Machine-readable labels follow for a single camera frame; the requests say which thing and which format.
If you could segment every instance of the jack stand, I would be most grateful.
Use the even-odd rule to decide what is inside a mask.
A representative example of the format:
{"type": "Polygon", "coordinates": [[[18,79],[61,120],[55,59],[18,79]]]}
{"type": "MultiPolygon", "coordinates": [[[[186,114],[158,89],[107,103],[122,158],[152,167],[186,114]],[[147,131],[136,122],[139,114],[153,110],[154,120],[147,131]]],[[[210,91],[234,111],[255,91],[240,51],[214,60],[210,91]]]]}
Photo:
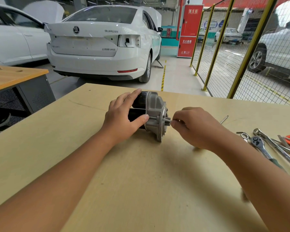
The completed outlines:
{"type": "Polygon", "coordinates": [[[161,67],[162,68],[164,68],[163,66],[162,66],[162,64],[161,64],[161,62],[159,62],[159,60],[158,59],[156,59],[156,61],[161,65],[161,67]]]}

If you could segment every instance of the forearm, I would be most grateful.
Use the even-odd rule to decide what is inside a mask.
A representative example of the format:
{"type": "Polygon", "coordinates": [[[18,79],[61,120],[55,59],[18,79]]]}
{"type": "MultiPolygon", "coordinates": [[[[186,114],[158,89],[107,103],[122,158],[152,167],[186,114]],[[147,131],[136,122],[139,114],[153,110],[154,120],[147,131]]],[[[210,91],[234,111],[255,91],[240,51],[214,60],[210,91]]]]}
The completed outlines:
{"type": "Polygon", "coordinates": [[[0,232],[59,231],[112,148],[98,133],[0,206],[0,232]]]}
{"type": "Polygon", "coordinates": [[[214,149],[234,173],[268,229],[289,232],[290,176],[229,131],[214,149]]]}

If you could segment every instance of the yellow metal fence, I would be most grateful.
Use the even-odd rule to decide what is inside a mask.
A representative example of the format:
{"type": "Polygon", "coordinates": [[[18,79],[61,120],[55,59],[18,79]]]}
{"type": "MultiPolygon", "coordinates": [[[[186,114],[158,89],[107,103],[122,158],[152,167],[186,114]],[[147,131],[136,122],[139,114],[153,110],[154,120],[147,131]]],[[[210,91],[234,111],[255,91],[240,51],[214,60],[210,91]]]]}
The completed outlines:
{"type": "Polygon", "coordinates": [[[203,11],[190,66],[213,97],[290,105],[290,1],[245,1],[203,11]]]}

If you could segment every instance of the workshop garage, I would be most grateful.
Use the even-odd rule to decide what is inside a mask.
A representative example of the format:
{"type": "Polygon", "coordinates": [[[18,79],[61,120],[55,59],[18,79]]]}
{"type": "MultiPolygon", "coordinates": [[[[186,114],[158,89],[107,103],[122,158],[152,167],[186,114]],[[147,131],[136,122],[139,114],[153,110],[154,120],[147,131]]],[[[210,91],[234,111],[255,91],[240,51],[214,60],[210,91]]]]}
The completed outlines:
{"type": "Polygon", "coordinates": [[[0,232],[290,232],[290,0],[0,0],[0,232]]]}

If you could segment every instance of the beige tabletop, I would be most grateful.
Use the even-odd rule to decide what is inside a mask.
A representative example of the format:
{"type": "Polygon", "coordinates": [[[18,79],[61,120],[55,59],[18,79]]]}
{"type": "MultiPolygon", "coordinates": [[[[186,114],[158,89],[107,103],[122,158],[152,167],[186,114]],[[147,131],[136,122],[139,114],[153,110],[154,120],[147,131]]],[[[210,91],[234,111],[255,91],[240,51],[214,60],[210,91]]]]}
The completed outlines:
{"type": "Polygon", "coordinates": [[[0,90],[47,73],[47,69],[0,66],[0,90]]]}
{"type": "MultiPolygon", "coordinates": [[[[109,102],[132,90],[85,84],[0,133],[0,204],[97,132],[109,102]]],[[[200,106],[219,121],[229,115],[223,125],[232,132],[290,134],[287,105],[159,95],[170,116],[200,106]]],[[[267,150],[290,173],[290,165],[267,150]]],[[[106,156],[62,231],[267,231],[240,192],[220,158],[194,148],[171,127],[162,143],[138,130],[106,156]]]]}

